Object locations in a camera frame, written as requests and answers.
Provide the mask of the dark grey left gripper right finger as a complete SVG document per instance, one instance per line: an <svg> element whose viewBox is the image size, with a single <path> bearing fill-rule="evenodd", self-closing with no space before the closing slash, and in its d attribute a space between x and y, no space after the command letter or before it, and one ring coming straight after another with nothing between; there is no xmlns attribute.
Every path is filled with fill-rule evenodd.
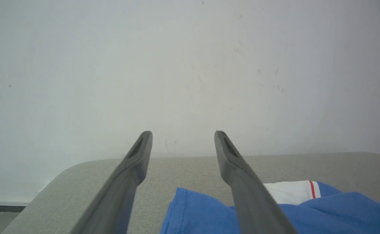
<svg viewBox="0 0 380 234"><path fill-rule="evenodd" d="M215 148L220 175L232 191L241 234L298 234L225 132L215 132Z"/></svg>

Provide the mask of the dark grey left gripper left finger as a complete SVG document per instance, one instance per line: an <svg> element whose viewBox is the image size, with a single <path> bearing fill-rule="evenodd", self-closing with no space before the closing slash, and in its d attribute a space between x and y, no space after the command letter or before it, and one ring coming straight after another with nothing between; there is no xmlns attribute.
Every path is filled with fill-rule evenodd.
<svg viewBox="0 0 380 234"><path fill-rule="evenodd" d="M126 234L137 187L144 181L152 133L144 131L94 196L70 234Z"/></svg>

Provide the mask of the blue white red-striped shirt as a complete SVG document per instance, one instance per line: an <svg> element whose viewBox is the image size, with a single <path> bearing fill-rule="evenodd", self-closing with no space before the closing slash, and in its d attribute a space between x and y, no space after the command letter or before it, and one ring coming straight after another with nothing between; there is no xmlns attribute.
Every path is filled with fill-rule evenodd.
<svg viewBox="0 0 380 234"><path fill-rule="evenodd" d="M265 187L298 234L380 234L380 203L359 192L310 180ZM240 234L236 208L177 188L160 234Z"/></svg>

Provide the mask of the grey fabric sofa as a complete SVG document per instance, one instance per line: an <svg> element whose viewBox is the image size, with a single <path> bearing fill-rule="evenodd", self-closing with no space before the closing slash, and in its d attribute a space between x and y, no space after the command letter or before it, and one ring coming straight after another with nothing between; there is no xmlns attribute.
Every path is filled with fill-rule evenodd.
<svg viewBox="0 0 380 234"><path fill-rule="evenodd" d="M344 152L245 156L264 183L314 180L343 192L360 192L380 203L380 154ZM66 234L80 218L120 159L79 163L61 172L2 234ZM176 188L186 188L233 203L220 176L217 158L151 158L138 186L128 234L159 233Z"/></svg>

